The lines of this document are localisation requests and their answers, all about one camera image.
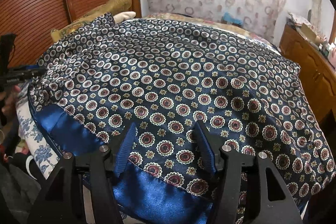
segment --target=yellow fabric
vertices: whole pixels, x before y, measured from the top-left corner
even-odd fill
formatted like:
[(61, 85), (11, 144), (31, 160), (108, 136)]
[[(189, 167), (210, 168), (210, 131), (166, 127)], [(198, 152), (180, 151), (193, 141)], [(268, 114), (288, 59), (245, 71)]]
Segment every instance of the yellow fabric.
[(108, 0), (105, 4), (100, 5), (83, 15), (81, 18), (75, 20), (73, 23), (62, 28), (61, 30), (53, 29), (51, 30), (51, 38), (54, 42), (57, 42), (66, 35), (74, 32), (78, 28), (84, 26), (85, 24), (91, 22), (95, 18), (110, 12), (112, 15), (119, 14), (121, 12), (127, 11), (132, 5), (132, 0)]

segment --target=blue satin trim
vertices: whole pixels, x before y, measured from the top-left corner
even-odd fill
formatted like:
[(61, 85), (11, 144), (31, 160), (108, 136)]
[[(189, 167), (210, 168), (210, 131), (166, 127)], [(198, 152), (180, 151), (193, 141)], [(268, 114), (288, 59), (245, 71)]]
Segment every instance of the blue satin trim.
[[(81, 155), (103, 144), (58, 105), (52, 104), (37, 112), (29, 103), (37, 127), (59, 156), (57, 145), (64, 151)], [(132, 162), (127, 162), (113, 192), (122, 212), (147, 223), (205, 224), (212, 207), (208, 200), (172, 186)]]
[(75, 156), (97, 150), (104, 142), (67, 114), (60, 106), (51, 104), (37, 111), (34, 120), (61, 150)]

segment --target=hand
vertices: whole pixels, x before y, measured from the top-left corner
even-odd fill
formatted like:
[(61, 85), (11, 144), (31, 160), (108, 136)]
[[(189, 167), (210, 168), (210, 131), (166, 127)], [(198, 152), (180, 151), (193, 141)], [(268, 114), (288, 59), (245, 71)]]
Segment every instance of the hand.
[[(17, 100), (17, 95), (21, 91), (20, 87), (17, 85), (13, 86), (11, 89), (9, 96), (5, 100), (5, 105), (1, 109), (2, 113), (7, 117), (7, 119), (12, 119), (16, 115), (16, 109), (15, 109), (15, 104)], [(0, 93), (0, 101), (5, 99), (6, 97), (6, 92), (1, 92)]]

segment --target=wooden dresser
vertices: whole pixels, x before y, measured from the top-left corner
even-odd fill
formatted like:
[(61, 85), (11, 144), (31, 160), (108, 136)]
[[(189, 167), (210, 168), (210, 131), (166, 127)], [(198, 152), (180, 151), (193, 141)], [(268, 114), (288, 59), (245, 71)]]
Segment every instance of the wooden dresser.
[(280, 49), (284, 57), (301, 66), (299, 78), (320, 126), (328, 117), (333, 117), (335, 122), (335, 69), (314, 46), (288, 25), (283, 31)]

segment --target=silver screw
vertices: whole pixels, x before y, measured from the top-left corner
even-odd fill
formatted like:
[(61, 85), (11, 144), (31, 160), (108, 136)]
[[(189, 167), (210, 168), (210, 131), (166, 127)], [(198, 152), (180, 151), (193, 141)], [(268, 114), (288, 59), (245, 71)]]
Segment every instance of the silver screw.
[(109, 147), (107, 145), (102, 145), (99, 150), (100, 152), (106, 152), (109, 149)]
[(70, 152), (67, 152), (63, 155), (63, 158), (65, 158), (66, 160), (70, 159), (72, 157), (72, 154)]
[(267, 154), (266, 154), (265, 152), (259, 152), (259, 153), (258, 153), (258, 156), (259, 156), (260, 158), (262, 158), (262, 159), (267, 158)]
[(231, 151), (231, 146), (225, 144), (222, 146), (222, 149), (225, 151), (225, 152), (230, 152)]

